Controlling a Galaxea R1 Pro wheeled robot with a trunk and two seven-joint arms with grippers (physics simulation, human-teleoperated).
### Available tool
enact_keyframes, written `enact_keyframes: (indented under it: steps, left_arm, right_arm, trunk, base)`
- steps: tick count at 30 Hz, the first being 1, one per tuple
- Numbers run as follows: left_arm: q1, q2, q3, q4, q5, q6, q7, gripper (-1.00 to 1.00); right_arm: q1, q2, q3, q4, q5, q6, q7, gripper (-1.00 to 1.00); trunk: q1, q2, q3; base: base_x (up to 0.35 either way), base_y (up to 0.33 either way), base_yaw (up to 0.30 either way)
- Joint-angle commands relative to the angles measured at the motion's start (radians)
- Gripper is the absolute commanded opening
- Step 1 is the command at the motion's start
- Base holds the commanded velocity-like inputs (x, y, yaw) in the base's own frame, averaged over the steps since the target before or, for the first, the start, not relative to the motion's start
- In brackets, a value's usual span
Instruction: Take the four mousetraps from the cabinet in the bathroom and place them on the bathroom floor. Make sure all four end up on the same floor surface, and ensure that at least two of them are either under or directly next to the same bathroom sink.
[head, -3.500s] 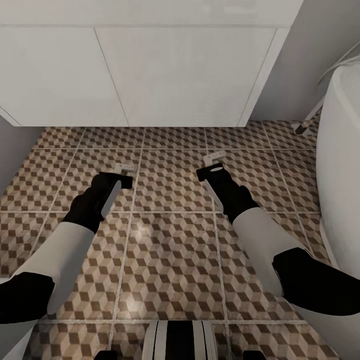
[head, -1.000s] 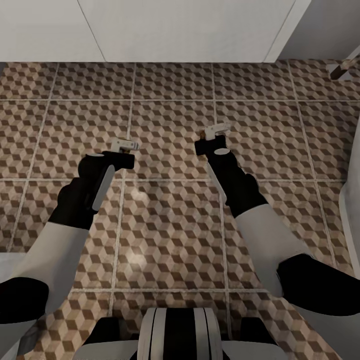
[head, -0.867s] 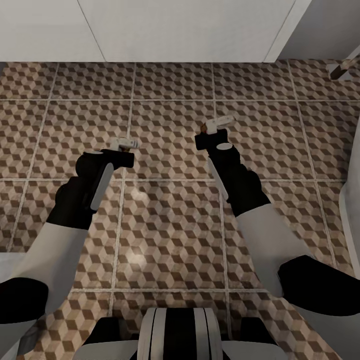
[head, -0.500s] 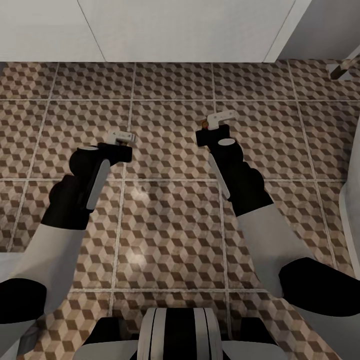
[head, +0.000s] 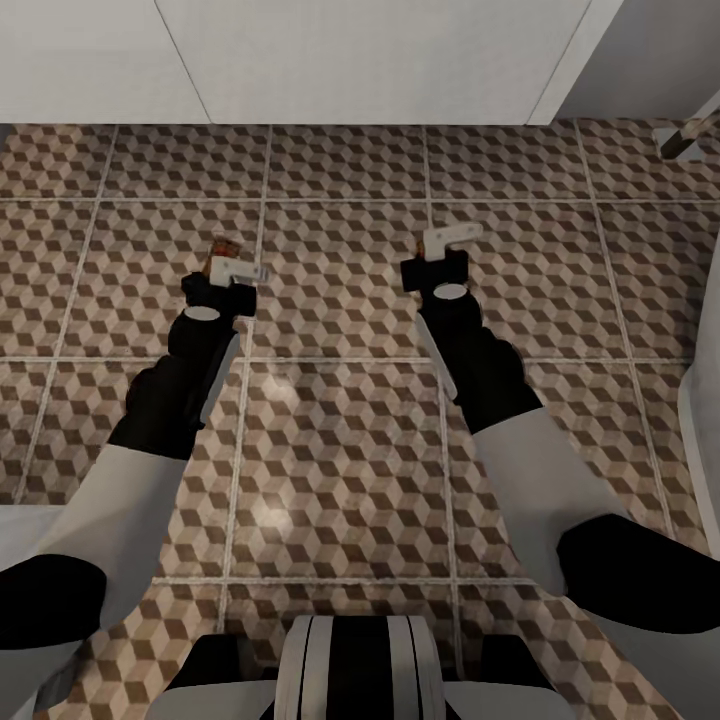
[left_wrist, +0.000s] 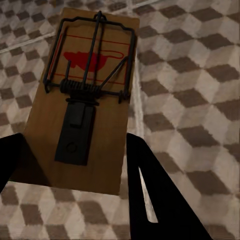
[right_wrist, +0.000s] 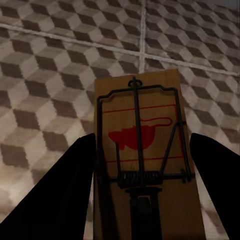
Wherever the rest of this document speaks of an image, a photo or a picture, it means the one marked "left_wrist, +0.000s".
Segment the mousetrap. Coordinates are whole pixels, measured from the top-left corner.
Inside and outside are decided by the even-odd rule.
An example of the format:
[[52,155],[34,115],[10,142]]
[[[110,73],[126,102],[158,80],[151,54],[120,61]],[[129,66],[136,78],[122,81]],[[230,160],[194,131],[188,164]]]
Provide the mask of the mousetrap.
[[139,24],[62,9],[10,182],[119,196]]

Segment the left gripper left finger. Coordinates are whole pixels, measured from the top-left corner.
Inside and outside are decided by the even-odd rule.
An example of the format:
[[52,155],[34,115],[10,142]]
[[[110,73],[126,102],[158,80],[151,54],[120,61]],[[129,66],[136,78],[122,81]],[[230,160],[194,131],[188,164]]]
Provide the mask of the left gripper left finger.
[[20,161],[22,140],[21,133],[0,138],[0,193]]

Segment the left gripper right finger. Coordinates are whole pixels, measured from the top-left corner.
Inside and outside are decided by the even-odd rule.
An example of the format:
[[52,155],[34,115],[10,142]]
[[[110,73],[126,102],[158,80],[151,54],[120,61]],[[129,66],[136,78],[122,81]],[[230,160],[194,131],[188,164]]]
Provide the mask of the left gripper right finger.
[[[145,140],[126,134],[131,240],[213,240]],[[149,222],[141,170],[158,223]]]

